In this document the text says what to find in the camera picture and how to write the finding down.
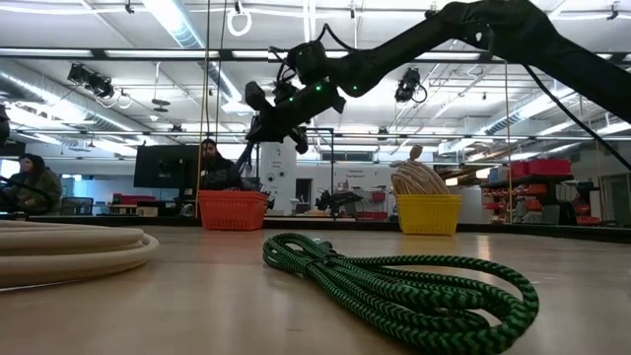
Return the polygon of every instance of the laboratory room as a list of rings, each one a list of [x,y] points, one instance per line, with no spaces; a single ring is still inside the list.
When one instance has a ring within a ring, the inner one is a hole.
[[[3,355],[631,353],[631,1],[0,1]]]

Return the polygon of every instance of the orange basket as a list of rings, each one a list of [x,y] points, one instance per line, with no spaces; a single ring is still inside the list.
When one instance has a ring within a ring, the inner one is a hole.
[[[201,224],[207,230],[253,231],[263,226],[267,196],[250,191],[199,191]]]

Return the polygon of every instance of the wooden table surface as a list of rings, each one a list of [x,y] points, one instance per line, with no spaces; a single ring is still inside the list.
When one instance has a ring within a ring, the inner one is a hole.
[[[274,231],[146,231],[162,246],[144,267],[0,292],[2,354],[414,354],[313,282],[265,266],[261,246]],[[345,254],[461,254],[522,272],[534,283],[541,310],[507,354],[631,353],[631,246],[519,235],[304,234],[331,240]],[[485,274],[459,274],[506,287]]]

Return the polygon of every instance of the chair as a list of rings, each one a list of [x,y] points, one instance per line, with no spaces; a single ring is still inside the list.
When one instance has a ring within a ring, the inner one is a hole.
[[[90,197],[63,197],[61,199],[62,216],[92,216],[94,198]]]

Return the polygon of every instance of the person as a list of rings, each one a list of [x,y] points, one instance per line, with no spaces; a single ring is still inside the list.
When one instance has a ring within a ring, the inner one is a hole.
[[[17,208],[14,209],[25,209],[32,214],[59,213],[61,179],[46,166],[42,157],[35,154],[25,154],[20,157],[20,172],[11,176],[11,180],[44,192],[50,201],[41,193],[9,183],[9,187],[3,189],[2,197],[10,201],[3,201],[3,205],[16,204]]]
[[[214,172],[231,168],[235,163],[225,159],[217,150],[217,143],[206,138],[201,142],[202,170]]]
[[[230,169],[235,165],[217,150],[217,143],[206,138],[201,142],[201,188],[223,190],[235,187]]]

